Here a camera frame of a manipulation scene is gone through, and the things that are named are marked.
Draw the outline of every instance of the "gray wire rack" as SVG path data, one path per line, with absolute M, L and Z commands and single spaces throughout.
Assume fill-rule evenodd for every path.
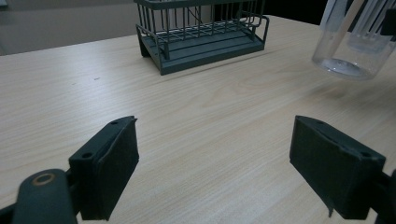
M 161 75 L 264 49 L 269 19 L 262 15 L 263 0 L 134 1 L 141 54 L 152 58 Z

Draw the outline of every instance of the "screw hole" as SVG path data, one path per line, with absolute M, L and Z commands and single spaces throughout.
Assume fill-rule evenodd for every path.
M 55 178 L 55 174 L 43 174 L 39 175 L 33 180 L 33 185 L 43 186 L 51 182 Z
M 361 155 L 363 157 L 371 157 L 370 153 L 367 153 L 367 152 L 361 152 Z
M 91 157 L 91 156 L 92 156 L 92 153 L 91 153 L 91 152 L 82 154 L 82 158 L 84 158 L 84 159 L 88 159 L 88 158 Z

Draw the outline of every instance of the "wire rack bars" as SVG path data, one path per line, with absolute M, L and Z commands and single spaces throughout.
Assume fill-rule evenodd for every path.
M 151 57 L 161 75 L 264 49 L 269 19 L 263 0 L 134 1 L 142 56 Z

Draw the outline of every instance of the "wooden table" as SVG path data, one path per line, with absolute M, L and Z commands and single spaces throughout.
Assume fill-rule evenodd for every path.
M 161 77 L 136 36 L 0 57 L 0 205 L 113 119 L 141 160 L 110 223 L 374 223 L 328 210 L 290 164 L 294 117 L 321 119 L 396 168 L 396 55 L 371 81 L 316 68 L 316 25 L 270 17 L 264 51 Z

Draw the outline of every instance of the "dark background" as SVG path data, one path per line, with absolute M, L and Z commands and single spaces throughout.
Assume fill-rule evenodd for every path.
M 263 0 L 258 0 L 255 13 L 261 13 Z M 295 21 L 320 24 L 327 0 L 265 0 L 264 15 L 278 16 Z M 220 17 L 220 6 L 216 7 L 216 20 Z

